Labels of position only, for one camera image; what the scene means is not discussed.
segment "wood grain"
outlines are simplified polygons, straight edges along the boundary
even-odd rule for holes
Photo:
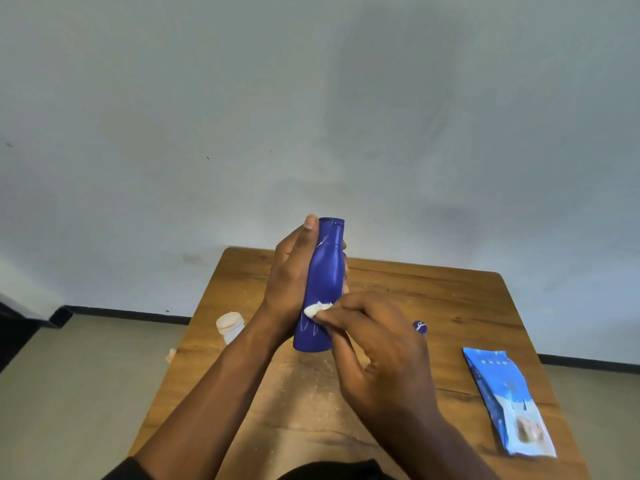
[[[225,346],[216,319],[229,311],[248,320],[266,286],[272,251],[225,250],[149,409],[131,453],[180,403]],[[438,404],[448,421],[503,479],[587,479],[584,460],[504,281],[497,273],[348,259],[349,288],[377,290],[407,320],[423,320]],[[527,379],[558,459],[513,458],[500,446],[462,347],[505,350]],[[331,352],[279,348],[222,465],[220,479],[274,479],[316,460],[375,458],[406,478],[340,396]]]

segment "right hand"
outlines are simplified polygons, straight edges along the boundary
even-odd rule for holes
[[[389,428],[440,423],[427,342],[391,301],[349,293],[315,320],[332,336],[342,396],[381,445],[390,441]],[[349,337],[370,359],[366,367]]]

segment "hand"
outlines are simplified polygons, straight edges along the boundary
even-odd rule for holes
[[[377,441],[388,443],[400,423],[441,420],[431,379],[427,342],[388,299],[350,293],[319,312],[332,336],[340,391]],[[371,363],[363,368],[347,334]]]
[[[305,223],[286,236],[277,246],[260,308],[269,316],[277,338],[283,343],[292,335],[307,288],[309,264],[316,250],[319,221],[311,214]]]

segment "wet wipes package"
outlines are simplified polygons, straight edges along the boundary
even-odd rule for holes
[[[462,352],[504,449],[510,454],[556,457],[527,382],[506,352],[468,347]]]

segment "left hand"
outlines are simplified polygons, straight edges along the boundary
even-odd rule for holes
[[[305,223],[277,246],[261,308],[269,316],[280,343],[293,332],[307,288],[309,264],[318,241],[318,218],[311,214]],[[348,272],[345,261],[345,275]],[[343,293],[348,292],[345,282]]]

